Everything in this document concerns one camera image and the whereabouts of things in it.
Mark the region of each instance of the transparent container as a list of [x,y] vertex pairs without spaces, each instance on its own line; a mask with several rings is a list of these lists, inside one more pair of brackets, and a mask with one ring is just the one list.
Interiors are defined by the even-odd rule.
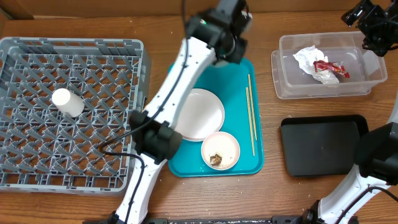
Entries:
[[[370,50],[362,49],[361,32],[285,35],[279,50],[271,55],[272,77],[280,99],[367,95],[371,88],[387,80],[386,64]],[[315,46],[329,62],[341,63],[349,78],[337,74],[339,83],[322,84],[299,67],[293,54]]]

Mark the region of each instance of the crumpled napkin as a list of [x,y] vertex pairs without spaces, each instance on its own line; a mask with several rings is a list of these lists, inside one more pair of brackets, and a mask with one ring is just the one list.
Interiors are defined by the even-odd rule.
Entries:
[[335,74],[329,70],[315,72],[314,62],[323,60],[328,61],[328,57],[323,54],[321,50],[318,50],[315,45],[312,47],[306,47],[299,50],[297,54],[293,54],[293,57],[298,61],[299,67],[307,74],[312,75],[312,77],[323,84],[333,84],[339,83]]

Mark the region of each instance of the gray dish rack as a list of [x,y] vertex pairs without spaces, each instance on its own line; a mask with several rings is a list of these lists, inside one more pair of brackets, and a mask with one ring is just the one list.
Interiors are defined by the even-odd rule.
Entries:
[[[148,96],[150,58],[140,40],[6,37],[0,41],[0,190],[116,195],[134,160],[98,146],[125,131]],[[52,104],[67,88],[76,118]],[[125,138],[109,146],[131,152]]]

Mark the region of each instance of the wooden chopstick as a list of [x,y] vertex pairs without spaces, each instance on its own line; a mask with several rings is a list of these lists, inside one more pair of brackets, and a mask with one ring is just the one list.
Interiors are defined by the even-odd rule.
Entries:
[[254,136],[256,137],[256,141],[257,141],[256,118],[254,117],[253,94],[251,91],[250,74],[248,75],[248,77],[249,77],[249,90],[250,90],[250,100],[251,100],[251,113],[252,113],[252,117],[253,117],[253,126],[254,126]]
[[249,88],[248,87],[246,87],[246,98],[248,99],[248,113],[249,113],[249,124],[250,124],[251,148],[253,150],[253,156],[256,156],[256,152],[254,151],[253,126],[251,124],[250,99],[249,99]]

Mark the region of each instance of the white plate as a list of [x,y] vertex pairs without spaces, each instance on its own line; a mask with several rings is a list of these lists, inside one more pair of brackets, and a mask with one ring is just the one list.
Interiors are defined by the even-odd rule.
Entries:
[[192,89],[178,117],[175,131],[189,141],[203,141],[221,129],[225,111],[214,93],[203,89]]
[[[222,157],[218,166],[210,165],[210,157],[215,154]],[[222,131],[209,135],[201,145],[201,157],[215,170],[227,170],[235,166],[240,155],[241,149],[236,138]]]

